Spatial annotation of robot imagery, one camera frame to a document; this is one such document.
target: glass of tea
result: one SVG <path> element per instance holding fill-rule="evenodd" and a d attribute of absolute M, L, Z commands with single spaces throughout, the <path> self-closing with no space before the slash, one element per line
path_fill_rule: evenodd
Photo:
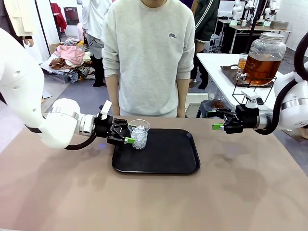
<path fill-rule="evenodd" d="M 265 86 L 275 78 L 286 50 L 283 38 L 281 34 L 265 32 L 252 43 L 243 71 L 248 84 Z"/>
<path fill-rule="evenodd" d="M 240 54 L 239 63 L 237 64 L 237 67 L 241 70 L 245 68 L 245 64 L 247 61 L 248 54 Z"/>

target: neck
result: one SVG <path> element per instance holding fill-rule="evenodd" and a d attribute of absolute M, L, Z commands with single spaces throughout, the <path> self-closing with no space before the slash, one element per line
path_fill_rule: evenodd
<path fill-rule="evenodd" d="M 141 0 L 141 1 L 147 7 L 156 8 L 164 5 L 167 0 Z"/>

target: embroidered logo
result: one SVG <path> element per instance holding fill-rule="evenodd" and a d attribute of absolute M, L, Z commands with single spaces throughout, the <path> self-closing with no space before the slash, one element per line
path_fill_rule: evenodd
<path fill-rule="evenodd" d="M 177 39 L 177 37 L 175 37 L 175 34 L 172 34 L 171 32 L 169 33 L 169 38 L 171 38 L 171 39 Z"/>

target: green jacket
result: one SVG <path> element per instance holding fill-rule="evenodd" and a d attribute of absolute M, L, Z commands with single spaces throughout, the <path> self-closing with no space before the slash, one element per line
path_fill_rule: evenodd
<path fill-rule="evenodd" d="M 195 36 L 199 41 L 210 41 L 214 32 L 219 0 L 200 0 L 194 18 Z"/>

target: gray shorts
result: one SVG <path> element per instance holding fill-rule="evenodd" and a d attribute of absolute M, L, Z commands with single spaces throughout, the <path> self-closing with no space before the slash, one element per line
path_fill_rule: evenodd
<path fill-rule="evenodd" d="M 103 42 L 99 38 L 95 38 L 92 35 L 87 34 L 88 44 L 90 47 L 91 55 L 96 59 L 102 58 L 102 49 L 104 47 Z"/>

